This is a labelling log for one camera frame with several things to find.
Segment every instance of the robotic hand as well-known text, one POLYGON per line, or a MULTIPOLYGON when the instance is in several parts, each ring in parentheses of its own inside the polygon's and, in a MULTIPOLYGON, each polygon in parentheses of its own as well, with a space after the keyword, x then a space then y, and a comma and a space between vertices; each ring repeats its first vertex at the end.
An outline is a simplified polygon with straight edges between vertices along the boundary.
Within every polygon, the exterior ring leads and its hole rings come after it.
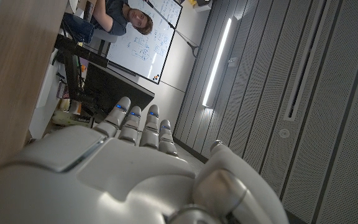
POLYGON ((0 167, 0 223, 288 223, 279 199, 216 141, 195 177, 170 123, 123 97, 94 129, 71 126, 0 167))

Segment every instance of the writing on whiteboard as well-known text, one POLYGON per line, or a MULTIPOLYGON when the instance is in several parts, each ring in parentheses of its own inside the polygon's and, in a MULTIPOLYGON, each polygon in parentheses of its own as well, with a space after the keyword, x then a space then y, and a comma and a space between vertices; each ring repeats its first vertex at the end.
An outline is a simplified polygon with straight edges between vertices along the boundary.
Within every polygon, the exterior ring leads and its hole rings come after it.
MULTIPOLYGON (((153 30, 149 35, 142 35, 127 25, 127 33, 111 43, 107 58, 152 82, 158 83, 174 30, 146 2, 128 0, 131 8, 139 9, 153 20, 153 30)), ((178 22, 181 6, 175 0, 149 0, 156 10, 174 26, 178 22)))

